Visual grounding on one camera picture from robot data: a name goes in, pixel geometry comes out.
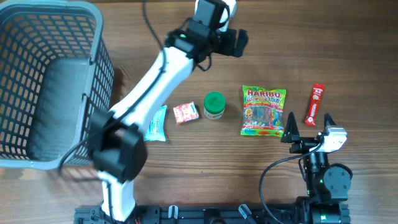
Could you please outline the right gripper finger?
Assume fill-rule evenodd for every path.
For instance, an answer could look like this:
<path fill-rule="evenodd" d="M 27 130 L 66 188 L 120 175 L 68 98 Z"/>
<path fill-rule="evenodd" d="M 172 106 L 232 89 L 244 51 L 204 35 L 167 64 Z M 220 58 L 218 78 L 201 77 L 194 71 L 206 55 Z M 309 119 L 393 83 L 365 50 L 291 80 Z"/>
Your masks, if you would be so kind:
<path fill-rule="evenodd" d="M 293 111 L 288 115 L 287 124 L 280 141 L 282 143 L 297 143 L 300 141 L 300 133 Z"/>
<path fill-rule="evenodd" d="M 331 115 L 329 113 L 326 113 L 324 115 L 324 128 L 331 128 L 336 126 L 336 123 L 333 121 Z"/>

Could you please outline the Haribo gummy bag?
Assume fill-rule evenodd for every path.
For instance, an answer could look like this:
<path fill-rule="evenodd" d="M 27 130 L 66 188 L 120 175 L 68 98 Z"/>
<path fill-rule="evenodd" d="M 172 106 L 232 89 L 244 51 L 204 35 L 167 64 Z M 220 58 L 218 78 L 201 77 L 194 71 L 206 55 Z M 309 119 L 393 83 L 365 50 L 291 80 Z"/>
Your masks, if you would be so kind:
<path fill-rule="evenodd" d="M 243 85 L 242 136 L 277 136 L 284 132 L 282 115 L 286 89 Z"/>

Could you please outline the red snack stick packet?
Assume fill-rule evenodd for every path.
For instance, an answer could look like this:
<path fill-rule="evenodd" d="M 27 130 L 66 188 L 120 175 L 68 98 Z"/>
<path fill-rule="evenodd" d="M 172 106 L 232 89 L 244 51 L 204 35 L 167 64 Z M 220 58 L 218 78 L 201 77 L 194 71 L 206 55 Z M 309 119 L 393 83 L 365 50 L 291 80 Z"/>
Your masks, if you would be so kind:
<path fill-rule="evenodd" d="M 310 106 L 308 108 L 308 114 L 305 118 L 305 124 L 308 126 L 315 126 L 315 120 L 317 113 L 322 101 L 323 92 L 325 91 L 325 85 L 315 83 L 312 89 L 312 96 L 310 99 Z"/>

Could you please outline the green lid jar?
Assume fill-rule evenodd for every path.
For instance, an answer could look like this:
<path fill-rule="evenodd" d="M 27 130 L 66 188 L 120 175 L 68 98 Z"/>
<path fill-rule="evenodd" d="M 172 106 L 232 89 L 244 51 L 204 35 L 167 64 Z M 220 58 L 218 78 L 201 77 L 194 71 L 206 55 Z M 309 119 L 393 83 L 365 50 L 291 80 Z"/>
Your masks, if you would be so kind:
<path fill-rule="evenodd" d="M 226 99 L 220 92 L 211 92 L 205 96 L 204 115 L 209 119 L 220 119 L 226 108 Z"/>

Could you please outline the small red white candy pack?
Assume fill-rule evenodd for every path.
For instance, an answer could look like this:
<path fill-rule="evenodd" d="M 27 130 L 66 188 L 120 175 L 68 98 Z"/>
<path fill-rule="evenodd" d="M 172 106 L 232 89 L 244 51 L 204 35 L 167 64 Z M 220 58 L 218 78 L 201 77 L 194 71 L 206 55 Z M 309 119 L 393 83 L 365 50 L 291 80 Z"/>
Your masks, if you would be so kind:
<path fill-rule="evenodd" d="M 184 103 L 173 108 L 177 124 L 186 123 L 199 118 L 194 102 Z"/>

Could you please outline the teal tissue packet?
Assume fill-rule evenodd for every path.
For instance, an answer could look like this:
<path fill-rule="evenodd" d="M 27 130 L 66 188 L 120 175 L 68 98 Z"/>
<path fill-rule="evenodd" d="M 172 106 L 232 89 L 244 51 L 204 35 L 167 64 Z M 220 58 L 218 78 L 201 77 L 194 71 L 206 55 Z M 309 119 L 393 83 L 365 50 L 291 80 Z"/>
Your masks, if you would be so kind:
<path fill-rule="evenodd" d="M 165 122 L 166 112 L 167 112 L 167 105 L 163 105 L 155 113 L 144 136 L 145 141 L 166 142 L 166 136 L 164 132 L 164 122 Z"/>

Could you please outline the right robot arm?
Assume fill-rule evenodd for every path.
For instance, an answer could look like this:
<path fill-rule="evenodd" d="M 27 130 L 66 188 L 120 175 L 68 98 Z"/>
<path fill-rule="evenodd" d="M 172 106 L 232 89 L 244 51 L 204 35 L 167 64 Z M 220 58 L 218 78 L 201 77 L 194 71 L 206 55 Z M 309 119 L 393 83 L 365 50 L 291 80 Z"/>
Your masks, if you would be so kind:
<path fill-rule="evenodd" d="M 353 178 L 352 170 L 339 163 L 330 164 L 328 155 L 343 146 L 347 132 L 327 113 L 324 130 L 314 138 L 301 137 L 293 112 L 289 113 L 281 141 L 291 143 L 289 152 L 302 160 L 300 172 L 307 187 L 306 197 L 297 197 L 293 223 L 349 224 L 345 202 Z"/>

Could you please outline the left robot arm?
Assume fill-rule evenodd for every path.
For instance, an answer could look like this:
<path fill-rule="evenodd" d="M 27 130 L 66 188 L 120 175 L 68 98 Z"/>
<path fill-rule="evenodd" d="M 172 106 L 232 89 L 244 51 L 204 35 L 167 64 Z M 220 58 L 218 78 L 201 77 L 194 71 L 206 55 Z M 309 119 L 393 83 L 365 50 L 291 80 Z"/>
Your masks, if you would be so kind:
<path fill-rule="evenodd" d="M 108 112 L 93 113 L 88 156 L 102 181 L 100 211 L 106 222 L 124 223 L 133 213 L 134 179 L 147 160 L 144 135 L 174 89 L 212 54 L 242 56 L 247 32 L 228 27 L 237 7 L 237 1 L 196 1 L 194 15 L 166 35 L 133 90 Z"/>

